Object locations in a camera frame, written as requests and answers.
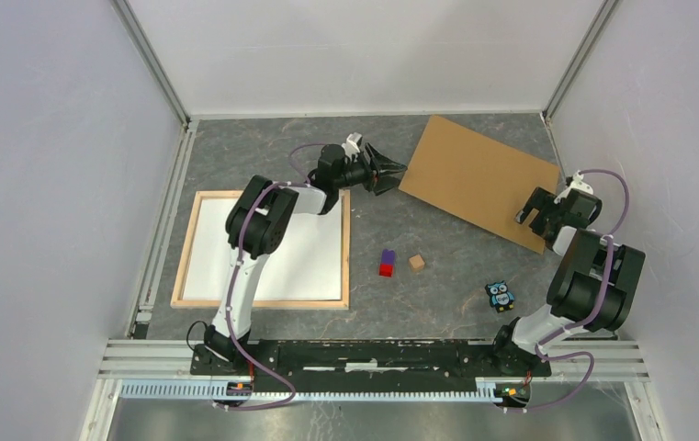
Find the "brown cardboard backing board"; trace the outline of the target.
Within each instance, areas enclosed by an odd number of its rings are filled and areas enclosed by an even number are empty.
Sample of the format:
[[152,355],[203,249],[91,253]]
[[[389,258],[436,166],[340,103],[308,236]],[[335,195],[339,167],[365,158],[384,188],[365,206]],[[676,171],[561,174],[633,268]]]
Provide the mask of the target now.
[[538,187],[557,189],[559,168],[440,116],[431,116],[400,191],[537,254],[545,242],[514,218]]

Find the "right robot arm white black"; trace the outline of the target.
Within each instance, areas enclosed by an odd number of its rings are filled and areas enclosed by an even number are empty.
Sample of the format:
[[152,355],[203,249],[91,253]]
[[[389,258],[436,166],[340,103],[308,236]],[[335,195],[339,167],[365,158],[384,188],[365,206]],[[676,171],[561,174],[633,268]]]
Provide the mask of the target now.
[[490,350],[497,372],[516,373],[570,334],[615,331],[626,321],[646,255],[614,243],[610,233],[591,230],[602,208],[599,198],[583,190],[559,197],[538,187],[517,213],[516,222],[527,222],[561,261],[545,305],[497,333]]

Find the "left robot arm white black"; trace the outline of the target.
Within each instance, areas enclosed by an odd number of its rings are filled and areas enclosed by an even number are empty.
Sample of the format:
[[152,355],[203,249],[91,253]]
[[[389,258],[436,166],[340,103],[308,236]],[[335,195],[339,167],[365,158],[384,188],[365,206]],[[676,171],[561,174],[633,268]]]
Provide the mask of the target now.
[[292,217],[328,214],[340,191],[349,187],[361,186],[376,196],[386,193],[400,185],[406,170],[353,133],[341,144],[324,144],[315,167],[299,183],[251,178],[225,223],[231,268],[220,307],[204,332],[204,346],[218,368],[232,375],[247,365],[255,293]]

